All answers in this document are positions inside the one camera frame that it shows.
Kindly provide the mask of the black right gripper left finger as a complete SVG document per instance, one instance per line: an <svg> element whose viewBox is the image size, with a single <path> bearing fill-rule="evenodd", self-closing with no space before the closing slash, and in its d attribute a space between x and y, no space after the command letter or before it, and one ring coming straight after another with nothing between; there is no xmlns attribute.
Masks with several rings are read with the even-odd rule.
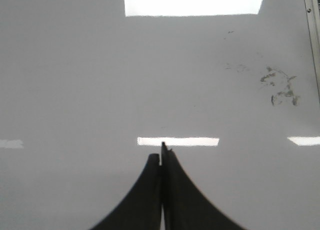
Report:
<svg viewBox="0 0 320 230"><path fill-rule="evenodd" d="M153 153L127 195L92 229L160 229L161 185L160 156Z"/></svg>

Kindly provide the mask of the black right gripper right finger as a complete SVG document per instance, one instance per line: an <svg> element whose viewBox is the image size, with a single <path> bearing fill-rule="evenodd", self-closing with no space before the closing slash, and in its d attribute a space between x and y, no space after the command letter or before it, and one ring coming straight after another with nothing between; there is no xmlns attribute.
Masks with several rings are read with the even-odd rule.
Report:
<svg viewBox="0 0 320 230"><path fill-rule="evenodd" d="M166 229L244 229L195 186L175 152L161 143L162 205Z"/></svg>

